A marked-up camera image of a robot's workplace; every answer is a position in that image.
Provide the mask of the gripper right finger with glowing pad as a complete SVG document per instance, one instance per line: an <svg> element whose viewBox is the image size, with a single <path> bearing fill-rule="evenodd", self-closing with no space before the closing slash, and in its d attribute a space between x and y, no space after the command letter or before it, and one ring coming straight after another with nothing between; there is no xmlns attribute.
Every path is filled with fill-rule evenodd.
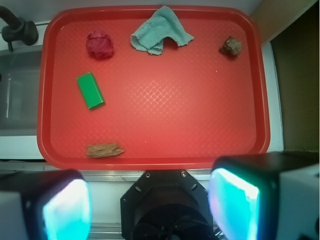
<svg viewBox="0 0 320 240"><path fill-rule="evenodd" d="M320 156L270 152L219 157L210 173L208 203L228 240L317 240Z"/></svg>

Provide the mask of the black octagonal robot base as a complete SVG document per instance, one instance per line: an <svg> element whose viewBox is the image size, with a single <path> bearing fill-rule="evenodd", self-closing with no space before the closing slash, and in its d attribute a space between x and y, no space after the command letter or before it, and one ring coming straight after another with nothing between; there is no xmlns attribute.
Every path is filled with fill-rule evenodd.
<svg viewBox="0 0 320 240"><path fill-rule="evenodd" d="M120 198L125 240L216 240L207 190L186 170L147 170Z"/></svg>

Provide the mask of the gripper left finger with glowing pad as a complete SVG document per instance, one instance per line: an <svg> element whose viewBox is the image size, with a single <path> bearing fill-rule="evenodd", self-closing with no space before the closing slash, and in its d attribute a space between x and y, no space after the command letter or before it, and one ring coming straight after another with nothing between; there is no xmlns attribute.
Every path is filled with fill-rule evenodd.
<svg viewBox="0 0 320 240"><path fill-rule="evenodd" d="M0 175L2 240L86 240L92 195L74 169Z"/></svg>

